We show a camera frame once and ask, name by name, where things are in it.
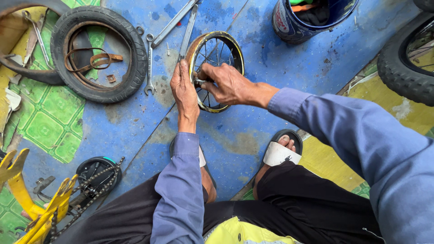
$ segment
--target open-end wrench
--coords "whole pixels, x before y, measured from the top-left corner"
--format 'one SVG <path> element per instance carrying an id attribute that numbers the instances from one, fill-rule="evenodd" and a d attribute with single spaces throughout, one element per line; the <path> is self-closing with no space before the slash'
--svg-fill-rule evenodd
<path id="1" fill-rule="evenodd" d="M 38 24 L 33 21 L 32 16 L 30 15 L 30 12 L 27 10 L 21 11 L 21 14 L 24 18 L 26 18 L 28 21 L 30 21 L 33 24 L 33 28 L 36 32 L 36 37 L 38 37 L 39 44 L 41 45 L 42 54 L 44 55 L 45 63 L 47 64 L 48 68 L 54 69 L 53 66 L 50 64 L 50 59 L 48 58 L 47 51 L 45 51 L 44 42 L 42 41 L 41 32 L 39 31 Z"/>
<path id="2" fill-rule="evenodd" d="M 148 95 L 148 90 L 151 90 L 152 94 L 157 90 L 152 85 L 152 41 L 154 40 L 154 35 L 146 35 L 146 40 L 148 41 L 148 83 L 145 86 L 145 94 Z"/>
<path id="3" fill-rule="evenodd" d="M 169 24 L 164 27 L 164 29 L 158 34 L 158 36 L 154 39 L 152 43 L 152 48 L 158 46 L 161 41 L 169 34 L 169 32 L 178 24 L 179 21 L 190 11 L 190 9 L 197 3 L 199 0 L 189 0 L 187 4 L 173 17 L 173 19 L 169 22 Z"/>
<path id="4" fill-rule="evenodd" d="M 181 51 L 179 52 L 179 59 L 178 62 L 181 61 L 181 59 L 185 58 L 185 55 L 187 54 L 187 48 L 188 48 L 188 41 L 191 37 L 191 32 L 193 31 L 193 25 L 196 21 L 197 16 L 197 4 L 193 6 L 193 9 L 191 10 L 190 19 L 188 20 L 187 29 L 185 30 L 184 39 L 182 40 L 181 44 Z"/>

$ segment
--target yellow clothing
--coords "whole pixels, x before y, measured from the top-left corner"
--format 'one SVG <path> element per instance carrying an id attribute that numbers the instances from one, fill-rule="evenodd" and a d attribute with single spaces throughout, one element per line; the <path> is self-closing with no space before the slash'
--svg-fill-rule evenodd
<path id="1" fill-rule="evenodd" d="M 299 244 L 294 238 L 281 237 L 264 228 L 241 222 L 237 217 L 218 225 L 208 236 L 205 244 Z"/>

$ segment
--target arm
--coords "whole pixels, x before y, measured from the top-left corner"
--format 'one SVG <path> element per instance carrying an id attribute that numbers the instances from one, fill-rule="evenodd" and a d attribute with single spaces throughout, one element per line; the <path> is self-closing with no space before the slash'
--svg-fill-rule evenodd
<path id="1" fill-rule="evenodd" d="M 402 126 L 373 102 L 314 96 L 252 83 L 233 67 L 204 64 L 217 102 L 268 109 L 330 145 L 371 186 L 370 201 L 388 243 L 434 242 L 434 140 Z"/>
<path id="2" fill-rule="evenodd" d="M 160 173 L 155 190 L 161 199 L 153 215 L 150 242 L 203 243 L 204 199 L 199 167 L 197 95 L 190 83 L 188 64 L 178 63 L 170 82 L 178 106 L 174 154 Z"/>

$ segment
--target fingernail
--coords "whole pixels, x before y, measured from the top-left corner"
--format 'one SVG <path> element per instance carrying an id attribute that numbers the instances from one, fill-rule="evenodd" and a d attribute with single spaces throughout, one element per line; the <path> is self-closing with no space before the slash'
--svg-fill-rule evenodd
<path id="1" fill-rule="evenodd" d="M 288 135 L 284 135 L 283 138 L 282 138 L 282 140 L 284 140 L 286 142 L 289 142 L 289 136 Z"/>

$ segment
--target blue long sleeve shirt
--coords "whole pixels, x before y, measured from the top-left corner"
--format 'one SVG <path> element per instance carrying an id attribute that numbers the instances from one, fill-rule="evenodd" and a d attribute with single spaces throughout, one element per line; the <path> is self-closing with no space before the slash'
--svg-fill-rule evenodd
<path id="1" fill-rule="evenodd" d="M 277 92 L 268 110 L 332 146 L 371 186 L 387 243 L 434 243 L 434 139 L 401 125 L 377 104 L 342 96 Z M 178 133 L 156 191 L 151 243 L 203 243 L 199 138 Z"/>

